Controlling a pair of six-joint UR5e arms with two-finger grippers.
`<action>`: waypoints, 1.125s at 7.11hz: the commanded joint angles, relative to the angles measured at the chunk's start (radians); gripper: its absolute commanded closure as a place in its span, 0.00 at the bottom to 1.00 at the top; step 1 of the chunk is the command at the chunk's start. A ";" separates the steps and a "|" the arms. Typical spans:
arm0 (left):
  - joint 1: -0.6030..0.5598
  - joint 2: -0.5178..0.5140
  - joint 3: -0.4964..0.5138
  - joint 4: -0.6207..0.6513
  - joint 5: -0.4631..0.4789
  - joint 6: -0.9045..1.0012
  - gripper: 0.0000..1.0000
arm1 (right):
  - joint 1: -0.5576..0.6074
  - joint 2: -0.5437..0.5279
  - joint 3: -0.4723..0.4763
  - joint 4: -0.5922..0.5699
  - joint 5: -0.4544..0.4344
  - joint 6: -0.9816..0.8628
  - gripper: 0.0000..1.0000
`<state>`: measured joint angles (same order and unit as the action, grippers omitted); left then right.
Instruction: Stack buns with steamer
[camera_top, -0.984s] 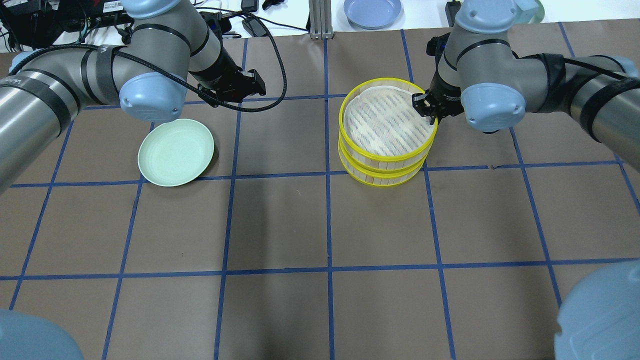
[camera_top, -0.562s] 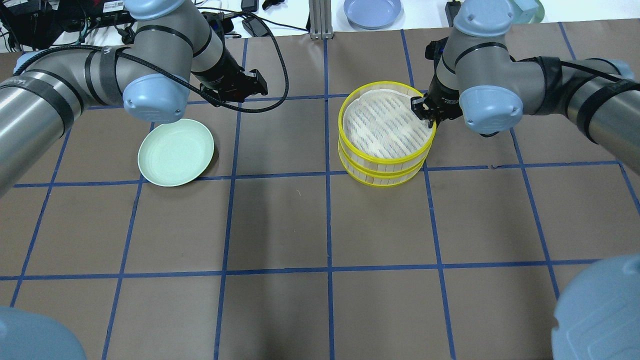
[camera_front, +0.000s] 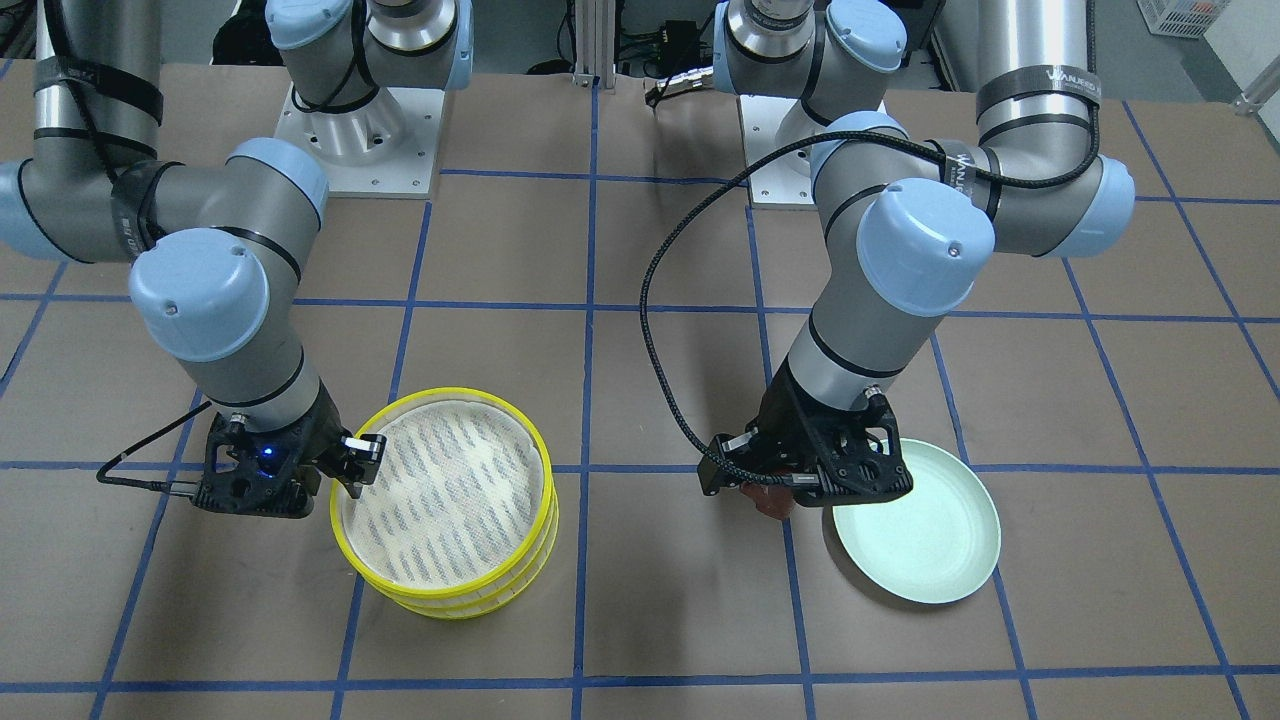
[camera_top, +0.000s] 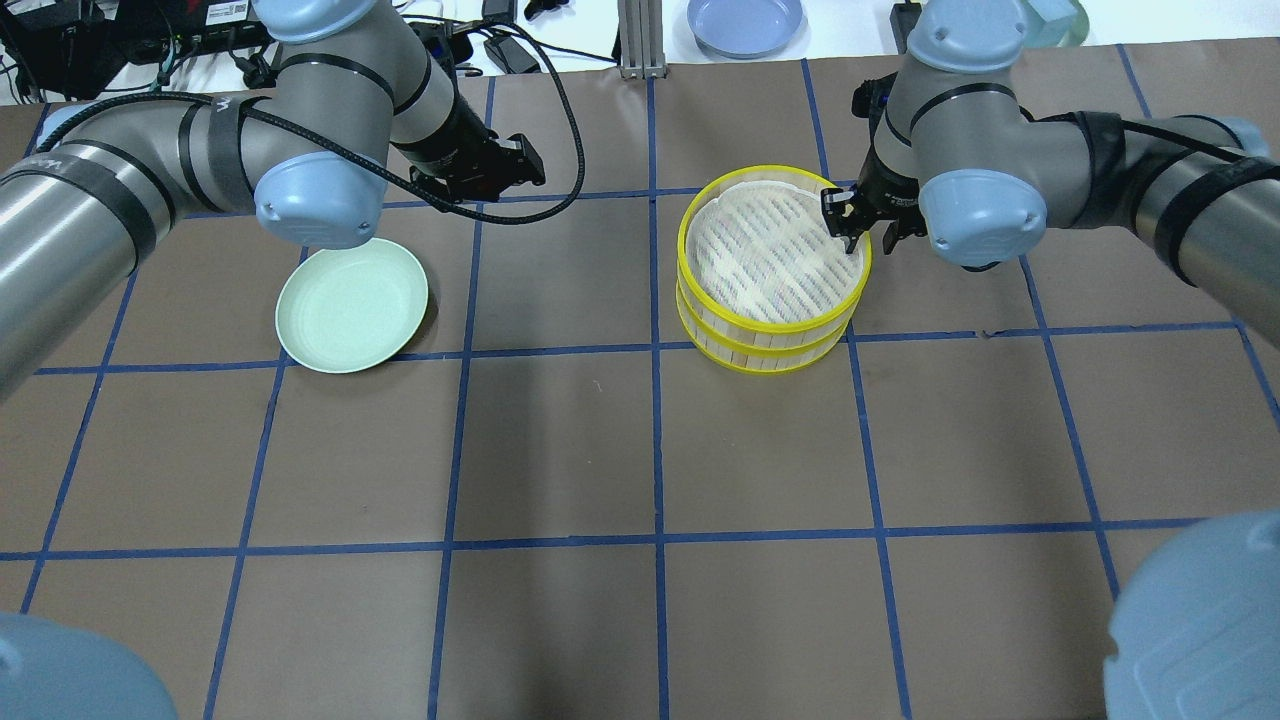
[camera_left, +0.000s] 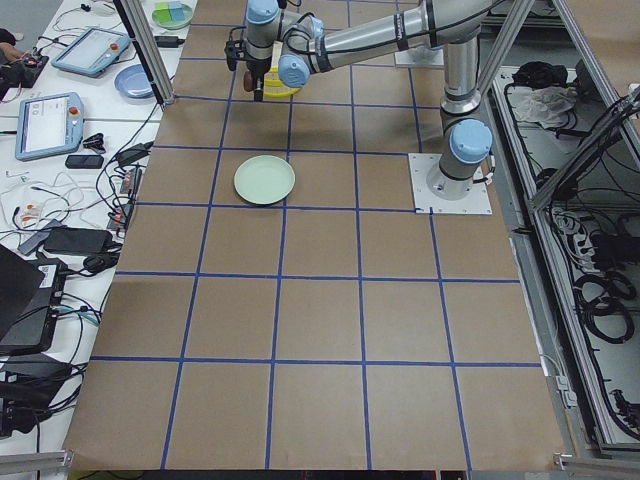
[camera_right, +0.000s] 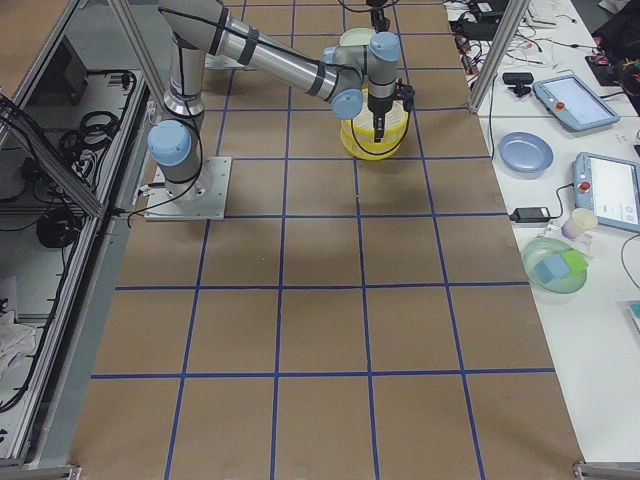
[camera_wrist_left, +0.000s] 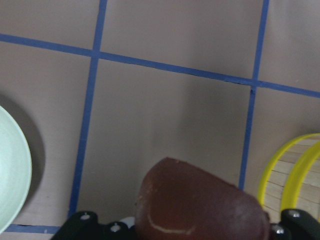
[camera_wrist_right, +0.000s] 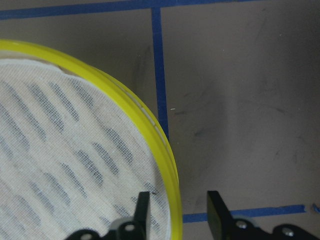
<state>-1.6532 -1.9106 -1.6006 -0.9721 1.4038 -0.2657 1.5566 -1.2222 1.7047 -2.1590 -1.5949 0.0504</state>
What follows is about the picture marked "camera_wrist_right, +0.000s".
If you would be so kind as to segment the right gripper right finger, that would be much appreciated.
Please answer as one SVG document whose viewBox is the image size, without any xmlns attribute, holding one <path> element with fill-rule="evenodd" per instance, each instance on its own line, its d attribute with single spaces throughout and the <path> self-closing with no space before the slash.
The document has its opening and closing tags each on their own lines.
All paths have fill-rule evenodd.
<svg viewBox="0 0 320 240">
<path fill-rule="evenodd" d="M 293 225 L 281 224 L 273 228 L 271 233 L 255 226 L 251 221 L 234 218 L 221 195 L 216 190 L 208 191 L 207 223 L 215 240 L 317 240 L 318 238 L 306 230 Z"/>
</svg>

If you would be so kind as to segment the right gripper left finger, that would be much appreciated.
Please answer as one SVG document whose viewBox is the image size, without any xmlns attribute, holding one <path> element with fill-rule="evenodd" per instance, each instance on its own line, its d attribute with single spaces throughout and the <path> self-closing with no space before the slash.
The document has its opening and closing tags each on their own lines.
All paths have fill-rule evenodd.
<svg viewBox="0 0 320 240">
<path fill-rule="evenodd" d="M 108 232 L 100 235 L 91 229 L 80 229 L 67 237 L 68 240 L 148 240 L 151 230 L 150 192 L 138 194 L 133 216 L 114 220 Z"/>
</svg>

